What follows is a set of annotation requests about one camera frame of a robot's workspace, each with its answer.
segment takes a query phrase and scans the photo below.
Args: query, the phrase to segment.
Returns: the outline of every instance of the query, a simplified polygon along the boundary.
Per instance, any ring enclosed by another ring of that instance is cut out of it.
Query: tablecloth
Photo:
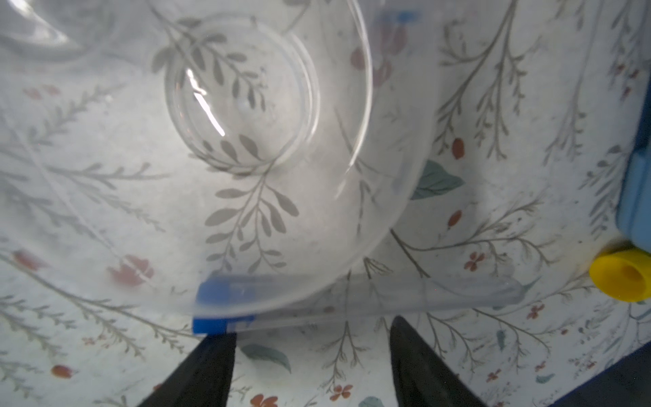
[[[330,1],[285,3],[300,24]],[[440,27],[433,74],[446,85],[423,177],[353,272],[513,264],[521,303],[407,317],[488,406],[547,406],[651,339],[651,303],[613,300],[587,275],[620,238],[613,217],[649,77],[650,1],[460,3]],[[24,94],[75,116],[102,89],[84,100],[52,84]],[[386,116],[402,120],[399,107]],[[67,291],[8,237],[0,260],[2,405],[133,407],[198,343],[185,317]],[[395,406],[390,323],[240,335],[229,404]]]

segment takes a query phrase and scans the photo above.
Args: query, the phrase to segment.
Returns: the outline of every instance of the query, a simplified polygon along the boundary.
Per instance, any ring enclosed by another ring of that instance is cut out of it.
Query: yellow cap
[[[590,278],[598,289],[620,301],[651,298],[651,255],[630,249],[598,257],[590,266]]]

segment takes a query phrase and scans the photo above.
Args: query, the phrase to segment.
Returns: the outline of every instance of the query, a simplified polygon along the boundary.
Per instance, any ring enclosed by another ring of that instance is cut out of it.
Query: blue object
[[[237,298],[233,298],[229,279],[222,279],[213,277],[199,286],[197,291],[196,302],[201,304],[219,304],[228,305],[236,301],[241,301],[243,298],[253,295],[251,292],[239,292]],[[207,335],[221,335],[228,332],[229,324],[231,322],[248,321],[252,322],[255,315],[239,316],[237,318],[193,318],[192,319],[192,333],[207,334]]]
[[[635,147],[628,162],[617,210],[617,227],[634,245],[651,253],[651,81],[646,90]]]

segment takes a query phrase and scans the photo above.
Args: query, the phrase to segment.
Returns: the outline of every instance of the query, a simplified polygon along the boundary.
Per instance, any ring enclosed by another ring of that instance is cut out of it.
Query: clear plastic dome
[[[325,3],[3,2],[2,232],[158,311],[248,315],[333,282],[430,151],[439,13]],[[257,275],[282,283],[195,306],[209,278]]]

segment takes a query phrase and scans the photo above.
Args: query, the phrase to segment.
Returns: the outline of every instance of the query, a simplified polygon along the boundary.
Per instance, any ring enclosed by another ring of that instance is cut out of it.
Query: yellow plastic object
[[[603,255],[590,266],[590,277],[597,288],[620,301],[651,298],[651,255],[640,249]]]

